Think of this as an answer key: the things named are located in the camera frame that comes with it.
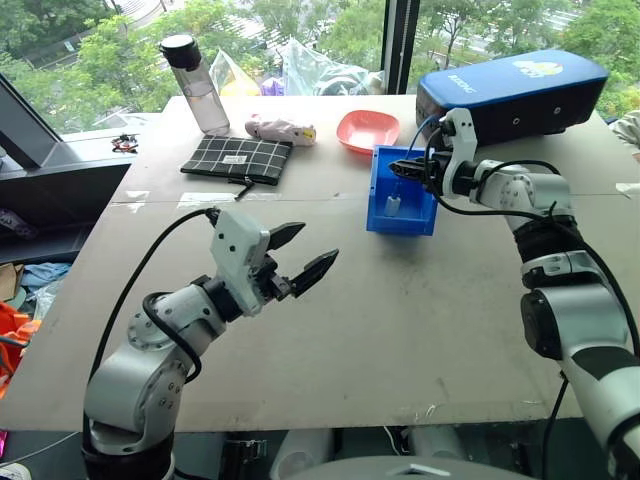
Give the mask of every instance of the white label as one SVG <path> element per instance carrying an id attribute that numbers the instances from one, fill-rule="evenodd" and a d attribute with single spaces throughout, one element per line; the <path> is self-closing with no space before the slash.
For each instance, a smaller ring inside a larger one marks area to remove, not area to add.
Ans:
<path id="1" fill-rule="evenodd" d="M 246 155 L 225 155 L 222 163 L 226 163 L 228 165 L 243 165 L 246 161 Z"/>

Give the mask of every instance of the blue plastic bin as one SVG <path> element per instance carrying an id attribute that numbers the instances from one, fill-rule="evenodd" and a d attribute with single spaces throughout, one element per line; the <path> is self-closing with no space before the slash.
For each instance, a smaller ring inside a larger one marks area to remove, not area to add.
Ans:
<path id="1" fill-rule="evenodd" d="M 370 232 L 400 235 L 433 235 L 438 202 L 426 192 L 420 182 L 397 177 L 389 164 L 401 160 L 407 153 L 406 147 L 386 147 L 377 145 L 371 161 L 371 189 L 367 212 L 367 230 Z M 410 158 L 424 155 L 423 148 L 414 148 Z M 400 198 L 400 210 L 395 217 L 386 217 L 384 209 L 387 197 L 396 191 Z"/>

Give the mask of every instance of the black bottle cap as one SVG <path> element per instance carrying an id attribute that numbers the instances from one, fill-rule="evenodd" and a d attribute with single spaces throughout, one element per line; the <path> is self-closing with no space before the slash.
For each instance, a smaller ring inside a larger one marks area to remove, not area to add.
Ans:
<path id="1" fill-rule="evenodd" d="M 172 35 L 160 42 L 160 51 L 174 68 L 195 70 L 200 65 L 202 55 L 191 35 Z"/>

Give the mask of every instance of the robotic arm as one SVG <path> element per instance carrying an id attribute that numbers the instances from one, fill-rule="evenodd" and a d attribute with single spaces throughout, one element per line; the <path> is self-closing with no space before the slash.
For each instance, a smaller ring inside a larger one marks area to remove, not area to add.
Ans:
<path id="1" fill-rule="evenodd" d="M 216 210 L 209 218 L 216 227 L 211 252 L 217 275 L 147 296 L 129 322 L 126 341 L 89 382 L 84 410 L 90 444 L 83 454 L 91 480 L 171 479 L 182 389 L 199 373 L 199 357 L 227 323 L 257 315 L 274 298 L 302 295 L 338 254 L 316 258 L 290 280 L 276 273 L 267 252 L 288 243 L 304 223 L 270 231 L 240 212 Z"/>
<path id="2" fill-rule="evenodd" d="M 475 162 L 476 136 L 466 109 L 449 111 L 440 130 L 448 151 L 398 161 L 391 169 L 422 181 L 437 197 L 468 196 L 505 215 L 530 289 L 521 301 L 527 343 L 559 363 L 609 457 L 610 474 L 640 478 L 640 361 L 626 348 L 629 328 L 620 298 L 578 232 L 566 180 L 515 162 Z"/>

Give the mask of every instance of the window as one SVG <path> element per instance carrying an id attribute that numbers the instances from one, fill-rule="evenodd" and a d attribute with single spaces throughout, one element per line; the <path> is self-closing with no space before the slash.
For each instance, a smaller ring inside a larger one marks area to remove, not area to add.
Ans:
<path id="1" fill-rule="evenodd" d="M 408 91 L 425 73 L 544 48 L 594 60 L 611 74 L 603 116 L 640 108 L 636 0 L 422 0 Z"/>
<path id="2" fill-rule="evenodd" d="M 379 70 L 384 13 L 384 0 L 14 0 L 0 72 L 58 133 L 140 126 L 179 94 L 157 49 L 167 35 L 192 33 L 210 63 L 223 49 L 259 90 L 282 77 L 289 38 Z"/>

